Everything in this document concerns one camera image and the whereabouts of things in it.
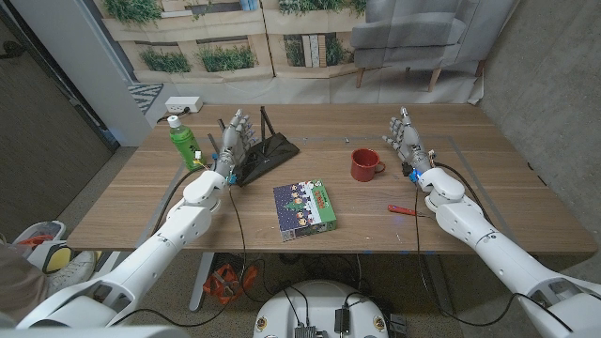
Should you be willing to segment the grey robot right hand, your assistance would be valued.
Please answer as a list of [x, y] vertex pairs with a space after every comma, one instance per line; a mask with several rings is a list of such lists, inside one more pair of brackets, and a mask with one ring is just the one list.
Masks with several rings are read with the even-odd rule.
[[383, 135], [382, 139], [397, 152], [402, 163], [416, 170], [419, 175], [432, 168], [424, 144], [412, 126], [405, 106], [400, 108], [399, 117], [391, 118], [389, 129], [393, 135]]

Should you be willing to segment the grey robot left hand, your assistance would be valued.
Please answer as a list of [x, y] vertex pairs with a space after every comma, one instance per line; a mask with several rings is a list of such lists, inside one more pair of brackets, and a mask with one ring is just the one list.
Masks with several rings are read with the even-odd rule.
[[214, 171], [229, 177], [236, 167], [243, 164], [250, 147], [256, 142], [250, 117], [238, 109], [223, 132], [223, 143]]

